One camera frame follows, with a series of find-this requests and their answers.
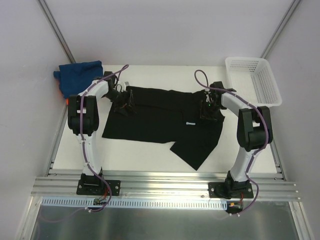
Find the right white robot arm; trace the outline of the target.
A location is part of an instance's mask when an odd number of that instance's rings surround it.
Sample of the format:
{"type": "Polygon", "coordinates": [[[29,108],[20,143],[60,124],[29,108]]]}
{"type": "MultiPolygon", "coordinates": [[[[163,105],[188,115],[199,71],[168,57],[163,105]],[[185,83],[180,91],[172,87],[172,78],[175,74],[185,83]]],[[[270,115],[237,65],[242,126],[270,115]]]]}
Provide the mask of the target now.
{"type": "Polygon", "coordinates": [[[206,86],[204,95],[200,104],[202,116],[216,120],[218,112],[223,109],[237,116],[236,138],[239,145],[235,162],[224,181],[208,183],[209,197],[252,199],[254,182],[250,172],[257,156],[273,140],[270,109],[253,105],[233,89],[224,88],[220,81],[206,86]]]}

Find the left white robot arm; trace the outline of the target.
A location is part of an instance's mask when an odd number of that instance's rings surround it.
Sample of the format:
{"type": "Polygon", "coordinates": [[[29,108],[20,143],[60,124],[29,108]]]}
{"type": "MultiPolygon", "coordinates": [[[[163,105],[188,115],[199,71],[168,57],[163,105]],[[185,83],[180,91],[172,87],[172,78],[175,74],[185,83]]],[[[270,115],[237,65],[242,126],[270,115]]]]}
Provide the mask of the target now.
{"type": "Polygon", "coordinates": [[[128,83],[120,84],[120,75],[124,70],[106,71],[84,91],[68,99],[67,124],[80,145],[82,173],[94,176],[87,184],[93,194],[100,194],[105,188],[105,182],[101,179],[102,160],[98,157],[96,146],[96,132],[100,124],[98,101],[107,98],[113,105],[113,111],[125,117],[136,113],[133,91],[127,89],[128,83]]]}

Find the black t shirt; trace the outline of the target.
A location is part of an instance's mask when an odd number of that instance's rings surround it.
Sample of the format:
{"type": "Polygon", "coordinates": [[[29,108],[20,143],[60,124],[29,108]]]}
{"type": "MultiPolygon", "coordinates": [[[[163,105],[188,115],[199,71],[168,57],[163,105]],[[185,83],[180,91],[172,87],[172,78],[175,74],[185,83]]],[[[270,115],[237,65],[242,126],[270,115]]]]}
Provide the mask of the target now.
{"type": "Polygon", "coordinates": [[[129,86],[127,91],[133,94],[134,111],[124,115],[112,104],[102,137],[172,142],[170,150],[198,170],[218,145],[225,119],[219,110],[212,117],[202,117],[204,90],[179,92],[129,86]]]}

